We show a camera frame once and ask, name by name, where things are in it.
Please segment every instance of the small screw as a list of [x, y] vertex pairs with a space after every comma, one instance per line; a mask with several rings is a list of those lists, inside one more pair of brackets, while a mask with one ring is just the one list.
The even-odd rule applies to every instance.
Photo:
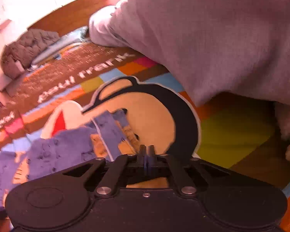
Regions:
[[97, 189], [97, 193], [98, 194], [102, 194], [102, 195], [107, 195], [112, 191], [112, 189], [110, 189], [109, 187], [99, 187]]
[[197, 190], [195, 187], [183, 187], [182, 188], [182, 193], [183, 194], [194, 194]]

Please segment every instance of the pink-gray cloth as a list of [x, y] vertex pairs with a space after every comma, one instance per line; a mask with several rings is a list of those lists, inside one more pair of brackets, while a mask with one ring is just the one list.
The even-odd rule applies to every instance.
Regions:
[[90, 25], [93, 42], [163, 64], [197, 105], [222, 91], [290, 105], [290, 0], [128, 0]]

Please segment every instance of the wooden floor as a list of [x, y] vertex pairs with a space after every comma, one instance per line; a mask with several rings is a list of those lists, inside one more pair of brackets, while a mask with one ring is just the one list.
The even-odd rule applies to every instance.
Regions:
[[62, 36], [88, 25], [93, 13], [105, 6], [115, 5], [118, 1], [120, 0], [76, 0], [48, 14], [28, 29], [54, 31]]

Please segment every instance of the brown quilted fabric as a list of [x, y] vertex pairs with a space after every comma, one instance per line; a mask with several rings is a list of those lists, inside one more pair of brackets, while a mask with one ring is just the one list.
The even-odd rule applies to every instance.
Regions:
[[26, 69], [37, 55], [58, 40], [57, 32], [38, 29], [27, 31], [17, 41], [5, 47], [1, 56], [1, 67], [4, 74], [11, 79], [17, 78], [21, 74], [15, 65], [17, 60]]

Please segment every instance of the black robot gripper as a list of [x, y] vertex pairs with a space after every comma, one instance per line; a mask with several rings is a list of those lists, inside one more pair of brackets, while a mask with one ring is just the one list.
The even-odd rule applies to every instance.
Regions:
[[[126, 187], [157, 177], [169, 188]], [[268, 183], [198, 158], [182, 166], [142, 145], [21, 184], [5, 208], [14, 232], [278, 232], [287, 199]]]

